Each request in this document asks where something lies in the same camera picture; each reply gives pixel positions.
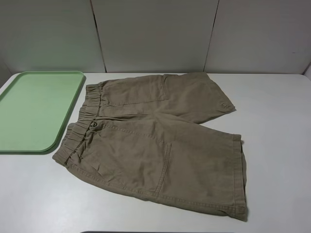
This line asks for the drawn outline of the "green plastic tray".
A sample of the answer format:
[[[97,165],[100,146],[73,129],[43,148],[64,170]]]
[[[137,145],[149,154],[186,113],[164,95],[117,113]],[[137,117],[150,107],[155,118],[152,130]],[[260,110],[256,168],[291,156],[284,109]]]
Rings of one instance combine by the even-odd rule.
[[[1,153],[42,153],[52,148],[84,80],[80,71],[18,74],[0,95]]]

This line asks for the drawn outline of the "khaki shorts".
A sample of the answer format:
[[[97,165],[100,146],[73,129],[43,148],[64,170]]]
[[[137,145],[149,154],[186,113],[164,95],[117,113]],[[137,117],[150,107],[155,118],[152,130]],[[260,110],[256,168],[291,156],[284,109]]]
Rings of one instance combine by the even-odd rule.
[[[247,221],[242,137],[203,126],[234,111],[203,72],[89,84],[53,160],[113,193]]]

